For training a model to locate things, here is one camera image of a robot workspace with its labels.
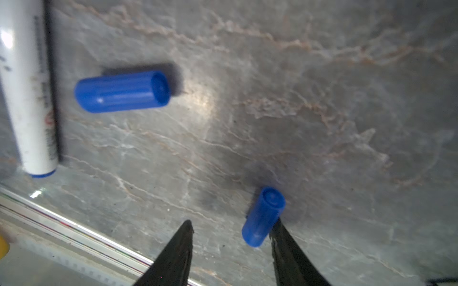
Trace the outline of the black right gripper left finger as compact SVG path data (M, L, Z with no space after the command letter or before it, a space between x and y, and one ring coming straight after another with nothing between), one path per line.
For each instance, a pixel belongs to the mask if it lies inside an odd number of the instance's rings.
M192 264L193 234L192 222L184 221L134 286L186 286Z

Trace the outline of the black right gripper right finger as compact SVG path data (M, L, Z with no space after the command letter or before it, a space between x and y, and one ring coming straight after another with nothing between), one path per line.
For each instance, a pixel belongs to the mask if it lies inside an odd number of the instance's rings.
M330 286L281 220L273 226L270 239L278 286Z

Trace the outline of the blue pen cap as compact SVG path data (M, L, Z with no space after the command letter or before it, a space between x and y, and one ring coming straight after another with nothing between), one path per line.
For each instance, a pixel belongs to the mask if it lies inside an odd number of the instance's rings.
M283 194L272 187L263 188L242 228L247 245L257 248L273 229L286 207Z
M74 93L79 105L90 113L164 107L171 99L168 80L161 71L83 79Z

